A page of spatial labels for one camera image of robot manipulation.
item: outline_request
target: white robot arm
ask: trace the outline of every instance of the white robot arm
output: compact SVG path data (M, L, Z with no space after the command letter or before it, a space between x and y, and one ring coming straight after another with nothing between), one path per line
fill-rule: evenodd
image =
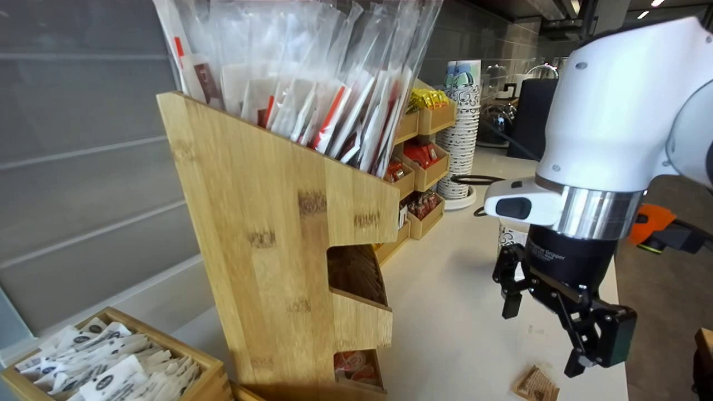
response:
M503 249L495 269L503 317L517 315L522 290L559 315L574 348L570 377L629 355L634 311L600 300L598 287L662 174L713 188L713 36L696 18L577 50L556 83L538 177L486 194L486 214L531 222L527 245ZM510 275L517 260L523 280Z

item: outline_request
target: grey wall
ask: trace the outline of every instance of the grey wall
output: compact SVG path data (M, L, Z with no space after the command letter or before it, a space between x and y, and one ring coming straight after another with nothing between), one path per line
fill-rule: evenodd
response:
M149 0L0 0L0 286L40 331L197 255Z
M472 4L471 0L445 0L432 31L419 77L432 87L445 83L447 61L497 62L502 57L507 21Z

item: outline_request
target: white table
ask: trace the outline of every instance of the white table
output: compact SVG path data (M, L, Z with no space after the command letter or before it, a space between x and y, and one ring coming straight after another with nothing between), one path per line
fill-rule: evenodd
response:
M532 177L535 162L476 152L475 171L520 179ZM445 212L426 239L406 242L384 266L394 309L394 340L380 355L390 399L520 399L510 386L532 364L559 386L559 401L629 399L623 365L591 367L577 379L562 374L570 340L527 294L517 318L502 318L503 300L490 279L500 222L475 218L472 209ZM617 300L612 266L601 299Z

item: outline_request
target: orange part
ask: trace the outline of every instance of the orange part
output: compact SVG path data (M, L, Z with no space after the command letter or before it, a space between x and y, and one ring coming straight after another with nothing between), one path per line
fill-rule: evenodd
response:
M650 202L644 202L639 208L638 216L647 216L647 218L638 218L631 224L629 241L632 245L642 245L654 231L665 231L677 218L670 209L659 208L659 204L650 204Z

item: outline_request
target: clear plastic wrapper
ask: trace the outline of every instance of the clear plastic wrapper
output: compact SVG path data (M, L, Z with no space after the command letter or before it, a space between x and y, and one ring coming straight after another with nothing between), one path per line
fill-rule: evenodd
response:
M175 31L190 46L187 56L173 56L185 93L385 174L442 0L153 3L169 46Z

